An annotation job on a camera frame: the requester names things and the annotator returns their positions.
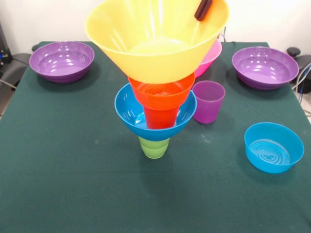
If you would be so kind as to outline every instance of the white wall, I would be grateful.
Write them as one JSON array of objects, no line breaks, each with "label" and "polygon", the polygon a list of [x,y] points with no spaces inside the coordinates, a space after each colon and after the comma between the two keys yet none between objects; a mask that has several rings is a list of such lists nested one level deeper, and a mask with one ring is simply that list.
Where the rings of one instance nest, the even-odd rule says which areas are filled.
[{"label": "white wall", "polygon": [[[31,52],[40,41],[88,40],[87,15],[103,0],[0,0],[0,22],[11,52]],[[311,0],[227,0],[227,40],[267,41],[311,54]]]}]

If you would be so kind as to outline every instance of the plastic cup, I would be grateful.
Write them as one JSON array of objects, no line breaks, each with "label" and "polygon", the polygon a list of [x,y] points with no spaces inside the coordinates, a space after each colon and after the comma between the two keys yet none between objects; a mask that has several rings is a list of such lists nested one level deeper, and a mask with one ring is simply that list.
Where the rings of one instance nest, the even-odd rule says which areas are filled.
[{"label": "plastic cup", "polygon": [[225,97],[225,88],[217,82],[201,81],[192,90],[198,103],[194,119],[203,124],[214,122]]},{"label": "plastic cup", "polygon": [[169,146],[170,138],[162,141],[149,141],[142,137],[138,137],[140,140],[140,146],[144,154],[150,159],[161,158]]},{"label": "plastic cup", "polygon": [[165,84],[146,84],[129,78],[137,101],[143,106],[148,129],[173,127],[179,107],[186,101],[195,74]]}]

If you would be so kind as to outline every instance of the purple cup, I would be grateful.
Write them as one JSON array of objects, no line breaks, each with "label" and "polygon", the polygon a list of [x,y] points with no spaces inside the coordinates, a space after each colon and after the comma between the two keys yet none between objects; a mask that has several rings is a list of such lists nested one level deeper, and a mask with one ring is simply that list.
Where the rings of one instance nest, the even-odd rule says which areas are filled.
[{"label": "purple cup", "polygon": [[214,122],[225,97],[225,88],[217,82],[201,81],[192,90],[197,99],[194,119],[203,124]]}]

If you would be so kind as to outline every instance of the bowl rim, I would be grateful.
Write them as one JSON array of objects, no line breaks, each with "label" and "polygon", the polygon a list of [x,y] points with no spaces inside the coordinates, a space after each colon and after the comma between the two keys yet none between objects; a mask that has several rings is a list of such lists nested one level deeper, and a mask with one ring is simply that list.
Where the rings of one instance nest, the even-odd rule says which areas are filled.
[{"label": "bowl rim", "polygon": [[123,89],[128,88],[128,86],[130,86],[130,89],[132,90],[132,87],[131,87],[130,83],[124,85],[124,86],[118,91],[118,93],[116,94],[116,96],[115,96],[115,101],[114,101],[115,103],[114,103],[114,104],[115,104],[115,110],[116,110],[118,116],[120,117],[120,119],[121,119],[125,124],[130,125],[130,126],[132,126],[132,127],[134,127],[134,128],[137,128],[137,129],[140,129],[140,130],[144,130],[144,131],[146,131],[146,132],[165,132],[165,131],[173,130],[173,129],[176,129],[177,127],[180,127],[180,126],[183,126],[183,125],[187,124],[187,123],[191,120],[191,118],[193,117],[193,115],[194,115],[194,113],[195,113],[195,111],[196,111],[196,108],[197,108],[196,96],[195,96],[195,94],[193,93],[193,91],[190,90],[189,95],[192,95],[192,97],[194,98],[194,104],[195,104],[195,105],[194,105],[194,111],[193,111],[193,113],[190,115],[190,117],[189,117],[188,120],[184,121],[184,122],[181,123],[180,125],[176,125],[176,126],[169,127],[169,128],[166,128],[166,129],[142,129],[142,128],[139,128],[139,127],[137,127],[137,126],[135,126],[135,125],[133,125],[133,124],[127,122],[126,120],[124,120],[123,117],[120,115],[118,109],[117,109],[117,105],[116,105],[117,98],[118,98],[120,92],[121,92]]},{"label": "bowl rim", "polygon": [[184,52],[184,51],[187,51],[189,49],[193,49],[193,48],[196,48],[196,47],[199,47],[201,46],[202,44],[210,41],[212,38],[215,38],[219,35],[220,31],[225,27],[225,25],[228,23],[229,19],[230,19],[230,8],[229,8],[229,5],[227,3],[226,0],[221,0],[224,2],[225,4],[225,9],[227,11],[227,19],[223,22],[223,24],[221,25],[220,27],[220,30],[216,31],[209,39],[206,39],[198,44],[195,44],[195,45],[192,45],[192,46],[189,46],[187,47],[186,49],[180,49],[180,50],[176,50],[176,51],[172,51],[172,52],[164,52],[164,53],[160,53],[160,54],[139,54],[139,53],[130,53],[130,52],[122,52],[122,51],[118,51],[118,50],[114,50],[114,49],[111,49],[111,48],[108,48],[106,46],[103,46],[101,45],[100,43],[98,43],[96,40],[94,40],[90,34],[89,34],[89,31],[87,29],[87,23],[89,22],[91,16],[93,15],[93,13],[96,12],[96,10],[101,7],[102,5],[106,4],[106,2],[109,1],[109,0],[105,0],[104,2],[98,4],[87,16],[86,18],[86,21],[85,21],[85,32],[86,32],[86,35],[88,36],[88,38],[95,44],[97,45],[99,48],[104,48],[106,51],[109,51],[109,52],[113,52],[113,53],[116,53],[116,54],[122,54],[122,55],[128,55],[128,56],[141,56],[141,57],[150,57],[150,56],[162,56],[162,55],[169,55],[169,54],[176,54],[176,53],[179,53],[179,52]]},{"label": "bowl rim", "polygon": [[223,45],[222,45],[220,39],[217,38],[217,39],[215,40],[214,44],[218,44],[218,45],[220,46],[219,53],[217,53],[217,55],[215,55],[215,56],[214,56],[212,59],[210,59],[209,61],[207,61],[207,62],[201,62],[201,63],[200,63],[200,66],[206,65],[206,64],[208,64],[208,63],[210,63],[210,62],[215,61],[215,60],[220,56],[220,54],[222,53]]},{"label": "bowl rim", "polygon": [[[237,66],[236,66],[236,64],[235,64],[235,62],[234,62],[235,56],[237,56],[237,54],[238,54],[239,52],[242,52],[242,51],[244,51],[244,50],[258,49],[258,48],[266,49],[266,50],[273,50],[273,51],[282,53],[283,55],[289,57],[289,58],[296,64],[296,72],[295,72],[295,75],[293,75],[293,77],[291,77],[290,79],[288,79],[288,80],[286,80],[286,81],[282,81],[282,82],[278,82],[278,83],[265,83],[265,82],[261,82],[261,81],[258,81],[258,80],[254,80],[254,79],[252,79],[251,77],[244,75],[242,72],[240,72],[240,70],[237,68]],[[240,49],[240,50],[238,50],[237,52],[235,52],[234,55],[232,56],[232,58],[231,58],[231,63],[232,63],[232,65],[233,65],[234,69],[235,69],[237,72],[239,72],[240,74],[242,74],[243,76],[245,76],[246,78],[248,78],[248,79],[250,79],[250,80],[252,80],[252,81],[254,81],[254,82],[257,82],[257,83],[259,83],[259,84],[268,85],[268,86],[270,86],[270,85],[283,85],[283,84],[289,83],[289,82],[292,81],[294,78],[296,78],[297,75],[298,75],[298,73],[299,73],[299,66],[298,66],[298,64],[297,64],[297,62],[295,61],[294,58],[292,58],[290,55],[286,54],[286,53],[283,52],[283,51],[276,50],[276,49],[273,49],[273,48],[271,48],[271,47],[266,47],[266,46],[250,46],[250,47],[246,47],[246,48]]]},{"label": "bowl rim", "polygon": [[255,123],[255,124],[251,125],[250,127],[248,127],[247,130],[246,130],[245,133],[244,133],[244,145],[245,145],[246,148],[249,148],[249,147],[247,146],[247,143],[246,143],[246,134],[249,132],[249,130],[250,130],[251,128],[253,128],[253,127],[255,127],[255,126],[258,126],[258,125],[276,125],[276,126],[279,126],[279,127],[281,127],[281,128],[284,128],[284,129],[288,130],[289,132],[291,132],[292,134],[294,134],[294,135],[298,138],[298,140],[299,140],[299,142],[300,142],[300,144],[301,144],[301,147],[302,147],[302,153],[301,153],[301,155],[299,155],[299,159],[297,159],[295,162],[291,162],[291,163],[289,163],[289,164],[274,164],[274,163],[270,163],[270,162],[268,162],[268,161],[266,161],[266,160],[262,160],[262,159],[261,159],[262,161],[264,161],[265,163],[268,163],[268,164],[273,164],[273,165],[275,165],[275,166],[291,166],[291,165],[294,165],[294,164],[298,163],[298,162],[303,158],[303,155],[304,155],[304,153],[305,153],[305,147],[304,147],[304,145],[303,145],[303,142],[302,142],[301,138],[298,136],[298,134],[296,134],[296,133],[295,133],[293,130],[291,130],[290,128],[288,128],[288,127],[286,127],[286,126],[284,126],[284,125],[278,124],[278,123],[274,123],[274,122],[259,122],[259,123]]},{"label": "bowl rim", "polygon": [[83,44],[83,45],[87,46],[87,47],[90,49],[90,51],[91,51],[91,53],[92,53],[92,56],[90,57],[90,62],[89,62],[85,67],[83,67],[81,70],[83,70],[83,69],[89,67],[89,66],[93,63],[93,61],[94,61],[94,59],[95,59],[95,52],[94,52],[94,49],[92,49],[92,47],[89,46],[89,45],[87,45],[86,43],[83,43],[83,42],[80,42],[80,41],[55,41],[55,42],[51,42],[51,43],[48,43],[48,44],[46,44],[46,45],[44,45],[44,46],[39,47],[37,50],[35,50],[35,51],[33,52],[33,54],[31,54],[31,56],[30,56],[30,58],[29,58],[29,66],[30,66],[30,68],[31,68],[34,72],[36,72],[37,74],[39,74],[39,75],[41,75],[41,76],[49,76],[49,77],[63,77],[63,76],[72,75],[72,74],[75,74],[75,73],[80,72],[81,70],[78,70],[78,71],[76,71],[76,72],[74,72],[74,73],[66,74],[66,75],[63,75],[63,74],[62,74],[62,75],[51,75],[51,74],[44,74],[44,73],[41,73],[41,72],[37,71],[37,70],[32,66],[31,60],[32,60],[33,56],[34,56],[37,52],[39,52],[40,50],[44,49],[45,47],[48,47],[48,46],[51,46],[51,45],[54,45],[54,44],[60,44],[60,43]]}]

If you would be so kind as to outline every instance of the green cup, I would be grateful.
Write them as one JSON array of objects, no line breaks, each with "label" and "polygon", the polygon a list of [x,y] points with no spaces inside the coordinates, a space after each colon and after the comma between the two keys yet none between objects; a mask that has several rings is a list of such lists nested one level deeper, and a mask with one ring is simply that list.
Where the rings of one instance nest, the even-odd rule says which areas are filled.
[{"label": "green cup", "polygon": [[149,141],[144,138],[138,137],[140,140],[140,146],[144,154],[150,159],[159,159],[169,146],[169,138],[163,141]]}]

